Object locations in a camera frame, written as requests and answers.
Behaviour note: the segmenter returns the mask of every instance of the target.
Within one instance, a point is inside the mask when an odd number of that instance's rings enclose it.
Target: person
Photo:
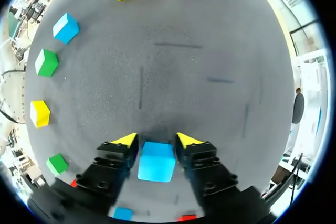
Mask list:
[[[296,89],[296,97],[294,100],[294,107],[293,107],[293,117],[292,117],[292,123],[298,124],[303,116],[304,107],[305,107],[305,98],[303,94],[301,93],[301,89]]]

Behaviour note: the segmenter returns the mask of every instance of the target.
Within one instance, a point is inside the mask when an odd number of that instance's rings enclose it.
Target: cable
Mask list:
[[[8,71],[3,72],[0,76],[4,76],[7,73],[13,73],[13,72],[26,72],[26,70],[17,70],[17,69],[8,70]]]
[[[1,114],[4,115],[4,117],[6,117],[8,120],[10,120],[13,123],[17,123],[17,124],[25,124],[22,122],[17,122],[14,118],[12,118],[11,116],[9,116],[6,112],[0,110]]]

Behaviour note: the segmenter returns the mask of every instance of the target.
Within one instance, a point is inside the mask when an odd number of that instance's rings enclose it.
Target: dark line mark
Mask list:
[[[143,93],[143,66],[140,67],[139,109],[142,109],[142,93]]]
[[[242,137],[245,137],[246,135],[246,124],[247,124],[247,117],[248,117],[248,112],[249,112],[249,105],[245,105],[245,115],[244,115],[244,122],[243,122],[243,131],[242,131]]]
[[[259,105],[261,105],[261,101],[263,99],[263,85],[262,85],[262,78],[261,76],[259,77],[259,82],[260,82],[260,90],[259,90]]]
[[[177,194],[175,198],[175,205],[177,205],[178,201],[179,201],[179,195]]]
[[[213,78],[213,77],[207,77],[206,80],[209,82],[221,82],[221,83],[228,83],[228,84],[234,83],[233,80],[225,80],[225,79]]]
[[[156,46],[172,46],[172,47],[189,47],[189,48],[203,48],[203,46],[199,45],[187,45],[187,44],[176,44],[176,43],[154,43]]]

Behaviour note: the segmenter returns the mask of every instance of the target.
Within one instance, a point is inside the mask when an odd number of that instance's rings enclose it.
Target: bolt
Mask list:
[[[213,161],[214,163],[219,163],[221,160],[219,159],[219,157],[214,157],[214,158],[212,159],[212,161]]]
[[[101,181],[101,182],[98,183],[97,187],[100,188],[100,189],[107,189],[108,185],[106,184],[105,181]]]
[[[213,183],[213,182],[207,182],[206,184],[205,184],[205,190],[211,190],[211,189],[214,189],[216,187],[216,184],[215,183]]]

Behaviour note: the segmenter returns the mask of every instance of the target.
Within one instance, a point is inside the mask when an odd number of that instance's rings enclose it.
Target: round table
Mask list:
[[[80,26],[68,45],[52,31],[64,13]],[[58,56],[51,78],[36,75],[42,48]],[[53,0],[26,77],[26,114],[32,100],[51,110],[47,127],[27,119],[48,183],[55,178],[46,161],[57,153],[69,164],[59,178],[70,184],[104,141],[137,132],[143,140],[172,142],[182,132],[213,143],[238,175],[239,189],[264,189],[290,130],[290,57],[266,0]],[[200,211],[179,166],[170,183],[138,180],[137,172],[138,162],[117,203],[135,212],[133,220],[171,221]]]

